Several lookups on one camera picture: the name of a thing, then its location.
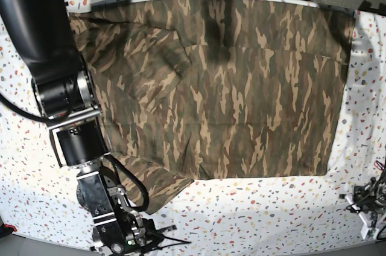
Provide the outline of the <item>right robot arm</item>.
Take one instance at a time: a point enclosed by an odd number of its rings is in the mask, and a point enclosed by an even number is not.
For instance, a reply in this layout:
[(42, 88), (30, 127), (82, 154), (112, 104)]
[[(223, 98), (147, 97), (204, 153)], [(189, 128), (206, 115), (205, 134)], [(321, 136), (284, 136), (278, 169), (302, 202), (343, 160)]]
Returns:
[(141, 216), (150, 202), (144, 184), (114, 156), (101, 130), (101, 106), (70, 28), (65, 0), (1, 0), (1, 18), (32, 76), (39, 115), (1, 103), (46, 124), (59, 165), (78, 169), (77, 198), (93, 218), (92, 250), (144, 255), (161, 250), (166, 229)]

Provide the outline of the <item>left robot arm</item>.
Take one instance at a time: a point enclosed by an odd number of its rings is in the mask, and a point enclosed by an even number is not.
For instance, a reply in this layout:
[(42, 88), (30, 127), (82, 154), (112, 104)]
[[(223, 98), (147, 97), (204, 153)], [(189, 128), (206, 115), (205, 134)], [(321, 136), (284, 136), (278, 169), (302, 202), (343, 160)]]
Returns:
[(349, 194), (340, 194), (348, 205), (346, 210), (362, 221), (360, 231), (363, 240), (385, 240), (385, 162), (376, 160), (375, 167), (381, 172), (371, 177), (365, 185), (356, 185)]

